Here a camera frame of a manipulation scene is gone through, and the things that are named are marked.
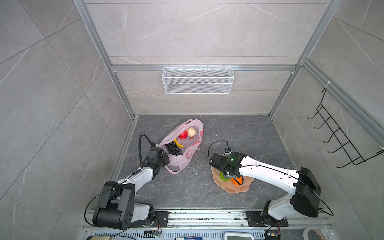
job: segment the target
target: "white wire basket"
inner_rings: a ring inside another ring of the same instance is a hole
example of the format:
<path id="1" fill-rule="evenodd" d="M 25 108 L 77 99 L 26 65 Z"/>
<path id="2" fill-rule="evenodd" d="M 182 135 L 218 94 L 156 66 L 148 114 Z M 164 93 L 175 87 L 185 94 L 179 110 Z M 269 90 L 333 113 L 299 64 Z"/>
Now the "white wire basket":
<path id="1" fill-rule="evenodd" d="M 166 67 L 162 80 L 166 94 L 230 93 L 233 71 L 230 67 Z"/>

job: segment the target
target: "zip tie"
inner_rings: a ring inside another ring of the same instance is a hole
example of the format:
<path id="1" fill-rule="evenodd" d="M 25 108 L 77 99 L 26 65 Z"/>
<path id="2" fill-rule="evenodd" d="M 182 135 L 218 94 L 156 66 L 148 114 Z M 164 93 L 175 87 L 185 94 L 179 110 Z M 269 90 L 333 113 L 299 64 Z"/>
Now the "zip tie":
<path id="1" fill-rule="evenodd" d="M 327 88 L 328 84 L 330 84 L 330 83 L 335 83 L 335 82 L 332 82 L 332 81 L 328 81 L 328 83 L 325 85 L 325 87 L 324 87 L 324 88 Z"/>

